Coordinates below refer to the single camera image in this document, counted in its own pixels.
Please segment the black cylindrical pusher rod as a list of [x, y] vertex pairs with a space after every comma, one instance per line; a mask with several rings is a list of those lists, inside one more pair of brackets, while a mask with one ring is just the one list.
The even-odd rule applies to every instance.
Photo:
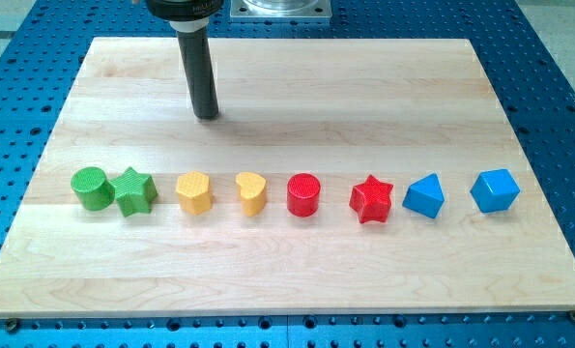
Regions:
[[219, 109], [207, 29], [179, 32], [177, 38], [193, 113], [200, 120], [213, 120]]

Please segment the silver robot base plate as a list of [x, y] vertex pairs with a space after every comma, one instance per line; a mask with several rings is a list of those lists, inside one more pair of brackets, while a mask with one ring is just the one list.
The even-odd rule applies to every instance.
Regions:
[[331, 18], [331, 0], [232, 0], [232, 18]]

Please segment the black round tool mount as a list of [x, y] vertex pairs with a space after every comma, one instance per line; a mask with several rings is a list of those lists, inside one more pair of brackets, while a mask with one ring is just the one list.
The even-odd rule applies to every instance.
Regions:
[[211, 15], [223, 6], [223, 0], [146, 0], [149, 12], [167, 20], [171, 27], [182, 33], [193, 33], [209, 24]]

